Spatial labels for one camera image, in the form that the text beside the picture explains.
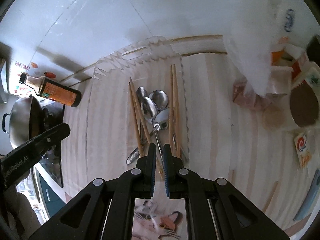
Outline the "wooden chopstick three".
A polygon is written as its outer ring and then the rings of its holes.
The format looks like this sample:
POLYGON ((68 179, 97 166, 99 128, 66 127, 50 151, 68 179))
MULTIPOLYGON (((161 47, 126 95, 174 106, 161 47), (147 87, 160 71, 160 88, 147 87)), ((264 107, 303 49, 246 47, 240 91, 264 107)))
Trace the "wooden chopstick three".
POLYGON ((171 150, 173 148, 173 117, 174 117, 174 109, 173 109, 173 65, 170 66, 170 96, 169 96, 169 144, 171 150))

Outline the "small steel spoon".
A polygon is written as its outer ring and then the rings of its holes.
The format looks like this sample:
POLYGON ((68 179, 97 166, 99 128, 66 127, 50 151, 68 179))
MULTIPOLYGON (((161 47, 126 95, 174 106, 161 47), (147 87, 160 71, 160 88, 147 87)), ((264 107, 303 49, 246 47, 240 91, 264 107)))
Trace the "small steel spoon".
POLYGON ((143 86, 140 86, 136 90, 136 95, 137 95, 139 104, 141 104, 143 102, 144 98, 148 97, 148 92, 146 91, 146 89, 143 86))

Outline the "wooden chopstick two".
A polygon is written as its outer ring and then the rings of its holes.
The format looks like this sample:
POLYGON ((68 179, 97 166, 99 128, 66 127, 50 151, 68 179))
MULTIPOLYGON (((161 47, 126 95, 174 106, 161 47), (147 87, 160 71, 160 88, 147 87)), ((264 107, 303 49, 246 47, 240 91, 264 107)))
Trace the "wooden chopstick two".
MULTIPOLYGON (((133 81, 132 81, 131 78, 130 78, 129 85, 130 85, 131 92, 133 94, 133 100, 135 102, 135 110, 138 113, 140 123, 143 126, 144 134, 145 134, 145 137, 146 137, 148 145, 149 145, 149 144, 151 144, 151 137, 149 135, 149 131, 148 131, 148 128, 147 128, 147 125, 146 125, 146 120, 144 118, 144 114, 142 113, 142 110, 141 110, 141 107, 140 107, 140 103, 138 101, 138 96, 137 96, 137 94, 135 92, 135 86, 134 86, 133 81)), ((156 163, 157 163, 157 168, 159 170, 159 174, 160 174, 162 180, 164 180, 163 168, 162 168, 161 162, 159 161, 158 157, 156 158, 156 163)))

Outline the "soy sauce bottle orange label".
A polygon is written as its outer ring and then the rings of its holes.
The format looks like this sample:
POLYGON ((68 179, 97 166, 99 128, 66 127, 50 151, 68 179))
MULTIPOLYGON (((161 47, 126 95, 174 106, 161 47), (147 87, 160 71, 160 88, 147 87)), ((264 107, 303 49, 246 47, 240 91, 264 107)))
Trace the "soy sauce bottle orange label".
POLYGON ((77 107, 82 99, 82 94, 79 90, 62 85, 46 76, 33 77, 27 73, 22 73, 19 83, 33 89, 37 96, 66 106, 77 107))

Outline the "wooden chopstick one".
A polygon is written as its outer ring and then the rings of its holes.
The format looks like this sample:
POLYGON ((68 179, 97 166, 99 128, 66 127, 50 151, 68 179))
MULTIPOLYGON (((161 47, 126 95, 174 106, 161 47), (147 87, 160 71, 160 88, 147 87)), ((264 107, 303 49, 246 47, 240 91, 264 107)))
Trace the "wooden chopstick one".
POLYGON ((133 98, 131 82, 129 82, 129 92, 130 92, 130 99, 131 99, 132 114, 133 114, 133 119, 134 119, 134 124, 135 124, 135 134, 136 134, 136 140, 137 140, 137 145, 138 145, 138 150, 139 150, 139 156, 142 157, 143 156, 143 146, 142 146, 141 140, 140 140, 140 133, 139 133, 139 127, 138 127, 138 122, 137 122, 135 101, 133 98))

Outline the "round steel spoon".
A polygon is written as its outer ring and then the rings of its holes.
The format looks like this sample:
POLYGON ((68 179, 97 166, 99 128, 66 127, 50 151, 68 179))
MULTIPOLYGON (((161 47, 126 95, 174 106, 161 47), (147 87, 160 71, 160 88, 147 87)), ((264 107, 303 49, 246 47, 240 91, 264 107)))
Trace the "round steel spoon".
POLYGON ((169 98, 162 90, 154 90, 149 94, 149 98, 156 104, 159 111, 166 109, 169 98))

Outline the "clear plastic organizer bin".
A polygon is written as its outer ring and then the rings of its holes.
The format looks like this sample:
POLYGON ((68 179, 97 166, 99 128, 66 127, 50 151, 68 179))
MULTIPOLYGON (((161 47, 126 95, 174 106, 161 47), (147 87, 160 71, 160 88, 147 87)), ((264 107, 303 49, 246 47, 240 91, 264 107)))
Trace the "clear plastic organizer bin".
POLYGON ((161 36, 100 58, 94 67, 86 125, 90 168, 124 170, 149 143, 163 160, 169 143, 188 162, 181 56, 161 36))

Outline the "blue smartphone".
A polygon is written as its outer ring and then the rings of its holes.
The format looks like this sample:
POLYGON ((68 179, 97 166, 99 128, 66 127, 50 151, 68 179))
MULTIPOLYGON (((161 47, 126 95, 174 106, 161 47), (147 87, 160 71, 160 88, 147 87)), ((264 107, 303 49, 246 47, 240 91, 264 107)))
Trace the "blue smartphone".
POLYGON ((304 217, 307 216, 310 207, 315 200, 317 193, 319 191, 319 168, 316 170, 315 175, 313 177, 311 186, 306 194, 304 201, 302 202, 297 214, 294 217, 294 221, 302 220, 304 217))

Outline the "steel wok with lid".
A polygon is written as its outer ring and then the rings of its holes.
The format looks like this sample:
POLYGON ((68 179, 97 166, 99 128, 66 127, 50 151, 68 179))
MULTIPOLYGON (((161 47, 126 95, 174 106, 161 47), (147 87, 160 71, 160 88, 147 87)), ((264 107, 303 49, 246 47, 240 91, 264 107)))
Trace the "steel wok with lid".
POLYGON ((48 109, 42 109, 37 98, 30 95, 16 100, 11 112, 3 115, 2 131, 8 134, 15 149, 46 131, 49 117, 48 109))

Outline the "striped cat table mat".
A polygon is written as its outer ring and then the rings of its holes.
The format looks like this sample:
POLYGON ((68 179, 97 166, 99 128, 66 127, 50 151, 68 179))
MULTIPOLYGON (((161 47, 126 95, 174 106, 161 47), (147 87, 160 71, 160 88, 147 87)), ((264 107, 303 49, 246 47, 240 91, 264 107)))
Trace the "striped cat table mat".
MULTIPOLYGON (((182 57, 185 125, 189 168, 207 179, 224 177, 257 207, 263 209, 275 181, 276 192, 265 212, 291 239, 302 239, 319 211, 319 198, 307 216, 294 221, 319 168, 319 130, 309 130, 312 158, 300 168, 294 145, 295 133, 271 131, 261 114, 232 101, 232 84, 238 76, 227 56, 204 53, 182 57)), ((86 154, 86 125, 92 78, 78 87, 83 91, 78 107, 65 110, 71 128, 62 142, 64 189, 75 196, 90 181, 117 178, 122 171, 90 168, 86 154)))

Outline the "small seasoning packet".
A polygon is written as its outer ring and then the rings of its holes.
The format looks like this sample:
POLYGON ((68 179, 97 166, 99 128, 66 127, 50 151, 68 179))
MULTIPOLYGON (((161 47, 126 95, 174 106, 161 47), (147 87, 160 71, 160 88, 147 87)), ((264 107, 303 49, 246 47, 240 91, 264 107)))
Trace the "small seasoning packet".
POLYGON ((294 143, 300 168, 305 168, 312 158, 308 133, 302 132, 297 135, 294 139, 294 143))

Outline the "white plastic bag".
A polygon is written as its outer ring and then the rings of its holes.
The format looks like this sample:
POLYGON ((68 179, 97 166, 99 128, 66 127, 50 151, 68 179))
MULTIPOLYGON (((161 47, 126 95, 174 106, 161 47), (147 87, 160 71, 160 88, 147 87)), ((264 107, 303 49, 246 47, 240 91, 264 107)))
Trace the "white plastic bag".
POLYGON ((272 54, 292 39, 296 12, 287 2, 242 0, 223 42, 227 54, 246 78, 245 89, 268 93, 272 54))

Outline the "wooden chopstick four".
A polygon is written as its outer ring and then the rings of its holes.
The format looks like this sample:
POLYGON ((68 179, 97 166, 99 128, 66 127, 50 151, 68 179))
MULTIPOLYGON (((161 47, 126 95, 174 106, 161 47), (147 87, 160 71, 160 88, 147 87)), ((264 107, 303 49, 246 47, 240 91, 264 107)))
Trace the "wooden chopstick four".
POLYGON ((181 158, 181 131, 180 131, 180 107, 178 98, 178 85, 177 85, 177 74, 176 65, 172 67, 172 78, 173 78, 173 97, 174 97, 174 117, 175 117, 175 135, 176 135, 176 154, 181 158))

